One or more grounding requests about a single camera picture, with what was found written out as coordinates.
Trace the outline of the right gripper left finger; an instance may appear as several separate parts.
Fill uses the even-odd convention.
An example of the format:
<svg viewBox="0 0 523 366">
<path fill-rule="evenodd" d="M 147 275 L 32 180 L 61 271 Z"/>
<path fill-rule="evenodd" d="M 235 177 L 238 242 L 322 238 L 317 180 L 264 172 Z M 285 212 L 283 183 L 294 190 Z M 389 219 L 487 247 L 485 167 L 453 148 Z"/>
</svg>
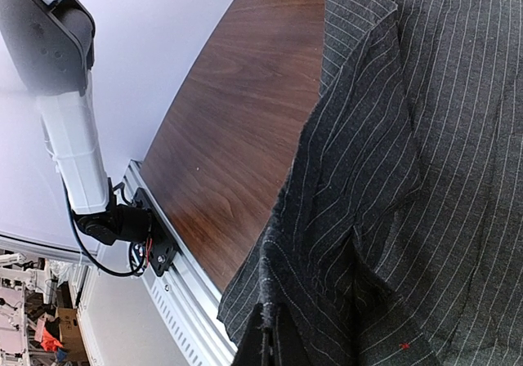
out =
<svg viewBox="0 0 523 366">
<path fill-rule="evenodd" d="M 264 325 L 262 306 L 256 305 L 240 341 L 232 366 L 272 365 L 272 329 Z"/>
</svg>

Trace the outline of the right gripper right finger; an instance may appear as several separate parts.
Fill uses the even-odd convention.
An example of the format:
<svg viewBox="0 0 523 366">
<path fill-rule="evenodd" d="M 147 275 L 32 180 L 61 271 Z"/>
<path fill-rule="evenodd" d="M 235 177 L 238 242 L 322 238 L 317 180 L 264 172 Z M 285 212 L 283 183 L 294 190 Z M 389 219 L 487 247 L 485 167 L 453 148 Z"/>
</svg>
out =
<svg viewBox="0 0 523 366">
<path fill-rule="evenodd" d="M 288 307 L 279 305 L 273 329 L 274 365 L 306 366 L 311 362 Z"/>
</svg>

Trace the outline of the black pinstriped long sleeve shirt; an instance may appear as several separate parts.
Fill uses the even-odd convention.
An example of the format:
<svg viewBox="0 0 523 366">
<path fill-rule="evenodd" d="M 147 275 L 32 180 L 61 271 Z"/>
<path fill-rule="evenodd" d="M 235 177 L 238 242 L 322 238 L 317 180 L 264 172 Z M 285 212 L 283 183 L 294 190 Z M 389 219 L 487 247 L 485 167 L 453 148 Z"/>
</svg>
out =
<svg viewBox="0 0 523 366">
<path fill-rule="evenodd" d="M 310 365 L 522 362 L 522 0 L 325 0 L 320 97 L 218 309 Z"/>
</svg>

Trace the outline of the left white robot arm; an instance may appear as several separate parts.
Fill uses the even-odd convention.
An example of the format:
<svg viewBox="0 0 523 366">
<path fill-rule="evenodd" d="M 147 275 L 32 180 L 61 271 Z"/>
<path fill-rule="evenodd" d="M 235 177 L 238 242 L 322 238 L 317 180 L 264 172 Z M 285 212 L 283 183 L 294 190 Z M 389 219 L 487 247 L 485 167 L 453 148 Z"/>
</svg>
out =
<svg viewBox="0 0 523 366">
<path fill-rule="evenodd" d="M 78 0 L 1 0 L 1 37 L 36 100 L 76 216 L 114 205 L 92 105 L 95 21 Z"/>
</svg>

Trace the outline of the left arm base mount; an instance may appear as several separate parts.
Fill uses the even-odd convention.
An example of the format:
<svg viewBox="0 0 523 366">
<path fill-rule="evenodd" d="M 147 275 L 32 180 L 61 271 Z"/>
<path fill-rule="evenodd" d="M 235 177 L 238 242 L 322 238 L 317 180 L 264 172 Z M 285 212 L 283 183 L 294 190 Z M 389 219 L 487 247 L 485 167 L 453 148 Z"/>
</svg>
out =
<svg viewBox="0 0 523 366">
<path fill-rule="evenodd" d="M 103 212 L 79 215 L 70 209 L 69 222 L 83 256 L 100 270 L 115 277 L 138 275 L 148 266 L 156 276 L 161 277 L 180 251 L 174 236 L 154 209 L 152 199 L 141 187 L 136 190 L 129 205 L 118 203 L 116 196 L 112 195 Z M 94 238 L 105 246 L 111 246 L 116 241 L 127 242 L 131 247 L 137 245 L 141 248 L 138 262 L 130 271 L 113 271 L 103 266 L 87 250 L 80 234 Z"/>
</svg>

